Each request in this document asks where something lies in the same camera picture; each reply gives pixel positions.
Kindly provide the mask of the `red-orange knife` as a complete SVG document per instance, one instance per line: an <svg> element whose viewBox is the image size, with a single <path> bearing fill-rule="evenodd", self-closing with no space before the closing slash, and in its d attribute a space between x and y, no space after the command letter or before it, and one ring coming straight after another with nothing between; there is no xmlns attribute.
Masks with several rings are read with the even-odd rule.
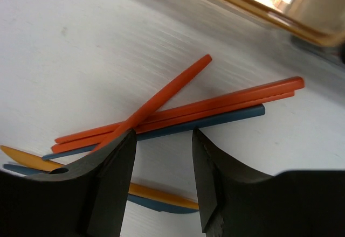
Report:
<svg viewBox="0 0 345 237"><path fill-rule="evenodd" d="M110 144L113 140L125 133L127 130L134 129L141 122L143 122L148 116L156 112L167 101L169 101L175 94L177 94L184 86L186 86L193 78L195 78L206 66L212 61L212 57L206 54L180 75L170 81L159 92L151 97L143 106L141 106L136 112L134 112L129 118L122 122L118 128L109 134L104 140L102 140L95 148L91 150L91 153L102 149L104 146Z"/></svg>

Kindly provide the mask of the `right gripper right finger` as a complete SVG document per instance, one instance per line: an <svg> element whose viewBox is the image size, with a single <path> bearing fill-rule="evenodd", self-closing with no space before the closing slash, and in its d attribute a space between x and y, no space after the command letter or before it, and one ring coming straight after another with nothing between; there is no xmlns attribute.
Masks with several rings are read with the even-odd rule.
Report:
<svg viewBox="0 0 345 237"><path fill-rule="evenodd" d="M198 129L192 157L206 236L344 236L344 171L271 176L230 156Z"/></svg>

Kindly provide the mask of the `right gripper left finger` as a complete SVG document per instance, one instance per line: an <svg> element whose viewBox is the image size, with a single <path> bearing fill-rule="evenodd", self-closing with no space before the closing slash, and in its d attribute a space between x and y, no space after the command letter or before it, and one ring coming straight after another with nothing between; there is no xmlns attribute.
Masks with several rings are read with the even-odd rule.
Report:
<svg viewBox="0 0 345 237"><path fill-rule="evenodd" d="M136 144L129 130L49 173L1 172L1 236L119 236Z"/></svg>

